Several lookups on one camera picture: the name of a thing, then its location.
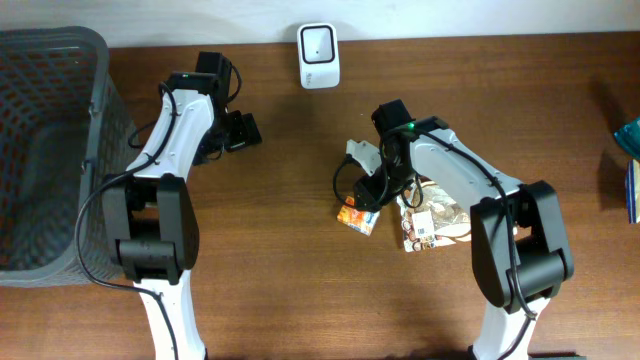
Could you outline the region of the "small orange snack packet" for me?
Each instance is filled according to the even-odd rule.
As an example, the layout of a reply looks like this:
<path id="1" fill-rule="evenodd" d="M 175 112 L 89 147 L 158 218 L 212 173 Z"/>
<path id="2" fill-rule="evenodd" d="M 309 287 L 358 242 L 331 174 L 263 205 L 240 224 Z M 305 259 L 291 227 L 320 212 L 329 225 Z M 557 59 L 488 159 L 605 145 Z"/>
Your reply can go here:
<path id="1" fill-rule="evenodd" d="M 379 212 L 358 211 L 352 208 L 354 199 L 351 196 L 346 198 L 347 205 L 343 205 L 337 215 L 337 220 L 353 230 L 370 236 L 380 217 Z"/>

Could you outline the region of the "beige PanTree snack pouch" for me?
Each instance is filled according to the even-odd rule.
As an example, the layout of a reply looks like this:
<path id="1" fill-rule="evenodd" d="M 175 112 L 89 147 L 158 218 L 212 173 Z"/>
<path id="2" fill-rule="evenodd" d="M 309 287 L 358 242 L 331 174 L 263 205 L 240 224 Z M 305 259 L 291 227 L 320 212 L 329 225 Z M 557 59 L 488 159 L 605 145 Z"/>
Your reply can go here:
<path id="1" fill-rule="evenodd" d="M 404 250 L 420 252 L 471 240 L 470 216 L 434 181 L 419 178 L 396 197 Z"/>

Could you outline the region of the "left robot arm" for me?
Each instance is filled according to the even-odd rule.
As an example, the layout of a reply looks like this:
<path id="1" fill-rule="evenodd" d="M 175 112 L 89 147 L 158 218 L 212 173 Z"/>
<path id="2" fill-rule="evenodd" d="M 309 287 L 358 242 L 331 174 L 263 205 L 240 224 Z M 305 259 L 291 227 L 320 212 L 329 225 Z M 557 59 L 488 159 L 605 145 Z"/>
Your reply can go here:
<path id="1" fill-rule="evenodd" d="M 109 257 L 140 295 L 159 359 L 205 359 L 191 272 L 200 230 L 187 189 L 190 170 L 258 145 L 250 113 L 229 110 L 242 79 L 218 52 L 199 54 L 192 72 L 159 86 L 162 109 L 139 155 L 99 191 Z"/>

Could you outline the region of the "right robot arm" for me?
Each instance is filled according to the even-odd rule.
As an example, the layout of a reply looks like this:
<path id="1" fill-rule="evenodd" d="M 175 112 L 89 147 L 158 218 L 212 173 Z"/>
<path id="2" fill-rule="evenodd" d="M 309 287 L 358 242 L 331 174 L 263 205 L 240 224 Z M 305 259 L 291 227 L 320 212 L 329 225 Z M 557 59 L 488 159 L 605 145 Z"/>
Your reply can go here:
<path id="1" fill-rule="evenodd" d="M 424 176 L 470 217 L 472 269 L 487 301 L 472 359 L 527 359 L 541 312 L 574 274 L 554 188 L 525 184 L 472 152 L 437 116 L 416 119 L 399 100 L 371 115 L 377 144 L 348 141 L 346 163 L 363 171 L 353 207 L 377 212 Z"/>

